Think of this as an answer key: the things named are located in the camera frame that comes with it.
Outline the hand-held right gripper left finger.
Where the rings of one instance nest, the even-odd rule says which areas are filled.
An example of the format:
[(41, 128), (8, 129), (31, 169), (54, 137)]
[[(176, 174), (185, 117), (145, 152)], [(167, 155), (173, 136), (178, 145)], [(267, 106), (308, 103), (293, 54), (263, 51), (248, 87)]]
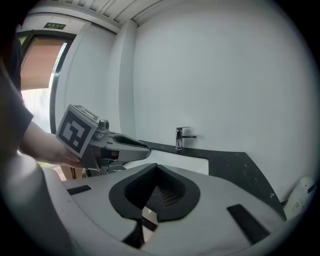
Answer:
[(113, 208), (109, 200), (110, 189), (147, 166), (148, 163), (117, 173), (63, 181), (62, 184), (66, 189), (88, 185), (90, 190), (74, 194), (72, 199), (92, 222), (121, 242), (134, 230), (137, 222), (123, 218)]

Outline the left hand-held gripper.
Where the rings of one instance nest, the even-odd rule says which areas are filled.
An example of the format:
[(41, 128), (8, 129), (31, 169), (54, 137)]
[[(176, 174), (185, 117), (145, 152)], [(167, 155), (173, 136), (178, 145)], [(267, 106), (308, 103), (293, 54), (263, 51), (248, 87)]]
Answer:
[(148, 158), (151, 150), (139, 140), (124, 134), (115, 133), (113, 140), (127, 145), (119, 150), (108, 149), (109, 121), (100, 119), (82, 105), (70, 104), (56, 132), (57, 139), (62, 142), (79, 160), (86, 171), (100, 172), (104, 166), (113, 162), (134, 162)]

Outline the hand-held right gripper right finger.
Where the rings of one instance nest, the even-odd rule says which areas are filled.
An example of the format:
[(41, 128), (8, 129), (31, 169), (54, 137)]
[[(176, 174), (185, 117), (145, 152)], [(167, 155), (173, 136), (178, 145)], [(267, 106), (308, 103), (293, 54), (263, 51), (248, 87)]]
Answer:
[(171, 171), (197, 184), (200, 198), (183, 219), (161, 222), (142, 246), (146, 253), (237, 253), (251, 246), (227, 208), (242, 205), (272, 233), (284, 219), (269, 205), (225, 179), (177, 167)]

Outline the person's left forearm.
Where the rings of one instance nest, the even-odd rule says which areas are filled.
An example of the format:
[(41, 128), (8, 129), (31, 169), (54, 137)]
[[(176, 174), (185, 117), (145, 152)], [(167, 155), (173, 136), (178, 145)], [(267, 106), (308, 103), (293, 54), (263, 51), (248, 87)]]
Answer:
[(68, 150), (54, 134), (42, 130), (33, 121), (24, 133), (19, 151), (35, 160), (53, 165), (81, 168), (78, 157)]

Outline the black marble vanity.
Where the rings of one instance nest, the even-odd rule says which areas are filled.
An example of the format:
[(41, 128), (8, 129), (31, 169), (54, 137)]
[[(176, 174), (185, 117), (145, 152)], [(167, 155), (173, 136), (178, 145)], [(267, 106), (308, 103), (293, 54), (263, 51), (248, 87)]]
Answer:
[(241, 189), (255, 196), (276, 211), (283, 220), (286, 215), (274, 189), (258, 166), (245, 152), (215, 151), (185, 147), (176, 151), (173, 145), (141, 140), (151, 150), (206, 159), (208, 174), (234, 183)]

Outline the brown cardboard sheet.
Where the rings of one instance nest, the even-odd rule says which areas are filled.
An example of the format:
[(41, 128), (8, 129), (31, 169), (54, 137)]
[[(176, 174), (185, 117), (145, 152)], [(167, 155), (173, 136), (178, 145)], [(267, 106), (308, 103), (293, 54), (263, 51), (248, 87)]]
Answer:
[(72, 168), (67, 165), (61, 165), (60, 168), (67, 181), (72, 179), (80, 179), (82, 177), (83, 168)]

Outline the chrome faucet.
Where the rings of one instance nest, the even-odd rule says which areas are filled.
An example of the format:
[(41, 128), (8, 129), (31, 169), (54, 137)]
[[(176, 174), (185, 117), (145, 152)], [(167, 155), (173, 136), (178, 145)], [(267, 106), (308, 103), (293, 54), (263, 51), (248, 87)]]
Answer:
[(196, 135), (183, 134), (184, 129), (189, 129), (189, 127), (188, 126), (177, 127), (175, 130), (175, 141), (176, 141), (175, 150), (176, 151), (183, 150), (183, 139), (196, 139), (197, 138)]

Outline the white toilet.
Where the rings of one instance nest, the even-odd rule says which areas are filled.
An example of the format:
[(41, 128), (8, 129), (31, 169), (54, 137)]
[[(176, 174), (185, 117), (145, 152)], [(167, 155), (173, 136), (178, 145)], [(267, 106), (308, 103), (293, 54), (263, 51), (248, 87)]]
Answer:
[(300, 179), (283, 208), (287, 220), (305, 212), (314, 197), (316, 189), (316, 182), (310, 177), (305, 176)]

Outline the person's black shirt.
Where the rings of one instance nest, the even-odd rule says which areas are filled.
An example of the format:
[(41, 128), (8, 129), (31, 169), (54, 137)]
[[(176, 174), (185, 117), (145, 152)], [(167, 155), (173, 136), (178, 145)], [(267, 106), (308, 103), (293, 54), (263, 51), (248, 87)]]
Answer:
[(33, 115), (21, 94), (22, 46), (14, 32), (0, 43), (0, 152), (16, 152)]

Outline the green exit sign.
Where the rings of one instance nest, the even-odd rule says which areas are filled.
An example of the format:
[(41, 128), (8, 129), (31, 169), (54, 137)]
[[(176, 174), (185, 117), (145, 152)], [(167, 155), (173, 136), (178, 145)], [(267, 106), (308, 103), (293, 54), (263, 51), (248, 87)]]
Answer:
[(54, 29), (54, 30), (63, 30), (66, 27), (65, 24), (61, 23), (54, 23), (54, 22), (47, 22), (44, 25), (44, 29)]

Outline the dark glass door frame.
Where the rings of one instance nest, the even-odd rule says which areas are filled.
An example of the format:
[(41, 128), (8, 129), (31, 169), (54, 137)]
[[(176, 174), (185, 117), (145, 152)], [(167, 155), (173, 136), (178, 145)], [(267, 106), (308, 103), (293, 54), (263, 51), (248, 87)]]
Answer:
[(22, 47), (22, 98), (33, 114), (33, 121), (54, 134), (59, 76), (76, 36), (50, 30), (23, 31), (17, 35)]

